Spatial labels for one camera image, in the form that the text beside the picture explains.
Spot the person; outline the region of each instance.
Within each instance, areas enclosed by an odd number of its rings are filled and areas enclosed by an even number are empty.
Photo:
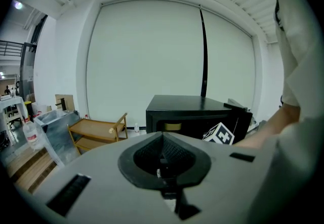
[[[315,90],[310,94],[309,89],[306,94],[310,86],[307,82],[311,81],[304,77],[316,64],[315,57],[321,58],[319,53],[324,50],[320,27],[314,14],[306,0],[277,0],[274,18],[284,69],[283,105],[258,132],[235,144],[239,147],[261,148],[269,137],[299,122],[301,104],[304,106],[302,113],[303,110],[305,113],[302,116],[319,116],[322,113],[320,95]],[[312,101],[309,101],[310,95],[314,96]]]
[[[11,95],[10,89],[6,86],[5,95]]]

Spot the wooden cart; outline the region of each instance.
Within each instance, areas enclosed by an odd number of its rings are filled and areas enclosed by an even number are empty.
[[[78,152],[88,151],[113,142],[128,139],[126,127],[125,113],[118,122],[94,121],[89,119],[81,119],[77,123],[68,127],[71,139],[76,146]],[[125,127],[126,138],[120,138],[118,134]]]

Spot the white roller blind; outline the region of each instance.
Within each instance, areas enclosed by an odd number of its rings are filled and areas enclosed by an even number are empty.
[[[199,9],[165,1],[105,6],[89,48],[87,97],[92,119],[146,126],[154,95],[200,95],[203,32]]]
[[[252,39],[228,21],[206,11],[208,47],[206,97],[227,102],[235,99],[251,108],[255,88],[255,60]]]

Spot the black slot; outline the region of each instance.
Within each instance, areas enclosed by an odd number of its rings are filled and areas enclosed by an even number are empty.
[[[90,178],[77,174],[48,204],[47,206],[56,213],[65,216],[83,189],[87,186]]]
[[[233,157],[233,158],[240,159],[240,160],[244,160],[247,162],[253,162],[253,160],[255,158],[254,156],[244,155],[244,154],[240,154],[240,153],[232,153],[229,156]]]

